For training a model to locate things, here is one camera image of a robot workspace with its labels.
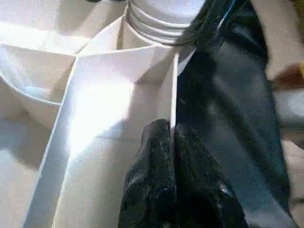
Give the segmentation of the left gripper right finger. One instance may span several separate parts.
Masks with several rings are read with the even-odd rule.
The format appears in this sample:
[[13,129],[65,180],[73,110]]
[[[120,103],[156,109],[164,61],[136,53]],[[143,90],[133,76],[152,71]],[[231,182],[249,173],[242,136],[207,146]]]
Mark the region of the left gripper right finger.
[[180,227],[247,227],[228,178],[197,132],[179,123],[174,142]]

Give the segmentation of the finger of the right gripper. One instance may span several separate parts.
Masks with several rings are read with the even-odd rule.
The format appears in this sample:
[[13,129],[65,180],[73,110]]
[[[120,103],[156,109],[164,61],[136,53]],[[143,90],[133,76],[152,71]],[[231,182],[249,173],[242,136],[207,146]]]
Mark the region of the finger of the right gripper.
[[207,0],[198,15],[177,39],[177,45],[207,46],[214,42],[238,9],[236,0]]

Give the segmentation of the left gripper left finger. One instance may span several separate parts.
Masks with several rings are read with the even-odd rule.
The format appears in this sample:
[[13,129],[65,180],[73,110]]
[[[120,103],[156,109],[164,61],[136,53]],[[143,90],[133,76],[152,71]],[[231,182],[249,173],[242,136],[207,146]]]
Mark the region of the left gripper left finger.
[[176,227],[176,182],[169,123],[147,125],[124,181],[120,228]]

